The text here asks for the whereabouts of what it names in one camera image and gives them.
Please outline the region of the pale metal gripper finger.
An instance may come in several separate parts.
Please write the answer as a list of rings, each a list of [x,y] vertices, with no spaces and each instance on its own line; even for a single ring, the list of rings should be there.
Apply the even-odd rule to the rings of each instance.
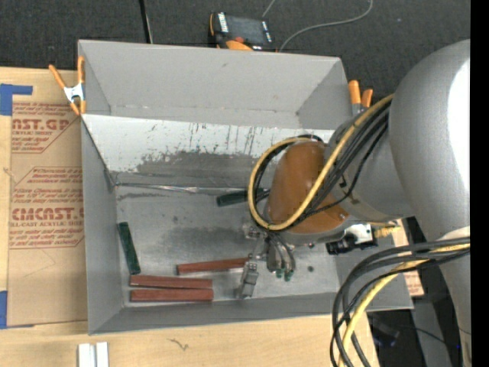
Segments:
[[[257,268],[257,263],[253,261],[249,261],[244,265],[239,285],[235,291],[237,298],[245,299],[252,297],[259,276]]]
[[[244,237],[249,240],[258,240],[265,236],[265,232],[262,228],[250,222],[243,225],[243,232]]]

